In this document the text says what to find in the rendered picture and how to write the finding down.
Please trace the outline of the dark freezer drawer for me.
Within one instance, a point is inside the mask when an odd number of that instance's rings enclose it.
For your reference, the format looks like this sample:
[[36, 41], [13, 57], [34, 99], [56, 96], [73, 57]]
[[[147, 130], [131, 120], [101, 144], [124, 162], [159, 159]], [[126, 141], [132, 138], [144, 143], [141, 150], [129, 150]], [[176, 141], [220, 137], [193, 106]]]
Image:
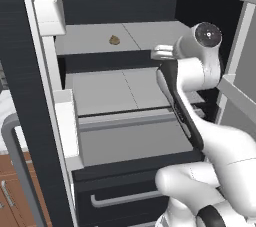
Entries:
[[170, 165], [200, 162], [203, 159], [202, 153], [192, 150], [88, 166], [73, 171], [78, 226], [131, 227], [156, 221], [167, 208], [166, 196], [103, 208], [93, 207], [91, 196], [94, 195], [97, 200], [104, 200], [157, 191], [155, 175], [158, 169]]

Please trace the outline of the small white door bin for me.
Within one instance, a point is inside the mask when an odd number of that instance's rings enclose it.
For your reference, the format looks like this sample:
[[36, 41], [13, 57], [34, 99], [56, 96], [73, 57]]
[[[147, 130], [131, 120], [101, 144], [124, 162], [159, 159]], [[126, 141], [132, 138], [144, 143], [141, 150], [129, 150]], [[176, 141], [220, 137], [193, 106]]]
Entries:
[[64, 156], [75, 157], [79, 154], [79, 146], [72, 90], [55, 90], [54, 102]]

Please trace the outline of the grey fridge door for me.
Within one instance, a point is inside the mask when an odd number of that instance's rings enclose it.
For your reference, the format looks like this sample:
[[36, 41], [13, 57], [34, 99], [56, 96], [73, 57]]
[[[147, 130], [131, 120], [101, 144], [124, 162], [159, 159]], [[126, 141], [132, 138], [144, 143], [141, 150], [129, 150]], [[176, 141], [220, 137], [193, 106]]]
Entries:
[[[243, 6], [224, 75], [234, 74], [233, 84], [256, 102], [256, 5], [242, 2]], [[227, 113], [226, 106], [232, 101], [219, 91], [217, 103], [219, 110], [216, 122], [220, 124]], [[256, 124], [256, 117], [249, 119]]]

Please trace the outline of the grey fridge shelf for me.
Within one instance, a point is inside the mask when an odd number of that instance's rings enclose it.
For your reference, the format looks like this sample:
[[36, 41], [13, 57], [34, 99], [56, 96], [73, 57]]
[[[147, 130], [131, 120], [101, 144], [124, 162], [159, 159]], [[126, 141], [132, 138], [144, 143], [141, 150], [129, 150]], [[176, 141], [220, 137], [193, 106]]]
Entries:
[[66, 75], [79, 116], [163, 109], [169, 106], [156, 81], [156, 67]]
[[[189, 30], [179, 21], [67, 25], [55, 46], [58, 55], [151, 50], [173, 45]], [[120, 39], [118, 45], [109, 43], [112, 35]]]

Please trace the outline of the dark fridge door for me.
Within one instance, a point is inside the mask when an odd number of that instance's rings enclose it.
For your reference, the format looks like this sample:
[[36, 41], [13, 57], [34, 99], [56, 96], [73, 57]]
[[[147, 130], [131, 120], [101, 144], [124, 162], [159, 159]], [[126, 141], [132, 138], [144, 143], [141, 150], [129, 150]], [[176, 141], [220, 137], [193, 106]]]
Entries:
[[0, 61], [53, 227], [78, 227], [33, 0], [0, 0]]

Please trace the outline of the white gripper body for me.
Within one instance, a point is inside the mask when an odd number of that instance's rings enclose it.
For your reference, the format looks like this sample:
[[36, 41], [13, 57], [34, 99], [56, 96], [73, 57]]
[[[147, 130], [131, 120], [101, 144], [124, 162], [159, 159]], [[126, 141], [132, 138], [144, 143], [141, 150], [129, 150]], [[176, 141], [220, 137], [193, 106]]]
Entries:
[[157, 45], [151, 50], [153, 60], [167, 60], [173, 58], [173, 47], [171, 45]]

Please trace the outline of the grey crisper drawer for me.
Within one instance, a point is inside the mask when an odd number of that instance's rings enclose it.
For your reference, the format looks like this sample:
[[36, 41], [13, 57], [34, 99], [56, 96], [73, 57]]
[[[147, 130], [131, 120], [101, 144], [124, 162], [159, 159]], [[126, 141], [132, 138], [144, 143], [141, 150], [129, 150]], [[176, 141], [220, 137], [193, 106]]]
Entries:
[[85, 166], [192, 150], [170, 109], [80, 118], [79, 131]]

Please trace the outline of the brown wooden cupboard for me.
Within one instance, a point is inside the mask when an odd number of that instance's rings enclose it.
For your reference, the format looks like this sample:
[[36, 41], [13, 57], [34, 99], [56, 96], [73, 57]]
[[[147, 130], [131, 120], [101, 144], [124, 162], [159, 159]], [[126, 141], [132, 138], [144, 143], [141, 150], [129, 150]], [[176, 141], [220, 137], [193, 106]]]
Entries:
[[[51, 219], [45, 204], [45, 200], [38, 182], [36, 171], [33, 166], [31, 156], [28, 152], [24, 152], [26, 161], [35, 191], [44, 214], [47, 227], [52, 227]], [[11, 163], [11, 158], [8, 154], [0, 155], [0, 188], [6, 190], [9, 196], [9, 201], [15, 220], [19, 227], [37, 227], [31, 209], [25, 197], [18, 175]]]

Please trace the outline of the large white door bin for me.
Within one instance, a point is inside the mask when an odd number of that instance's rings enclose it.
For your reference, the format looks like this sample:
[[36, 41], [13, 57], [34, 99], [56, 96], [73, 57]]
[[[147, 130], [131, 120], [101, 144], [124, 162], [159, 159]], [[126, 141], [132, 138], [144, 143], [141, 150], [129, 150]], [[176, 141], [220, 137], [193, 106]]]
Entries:
[[62, 0], [34, 0], [40, 35], [56, 36], [66, 33]]

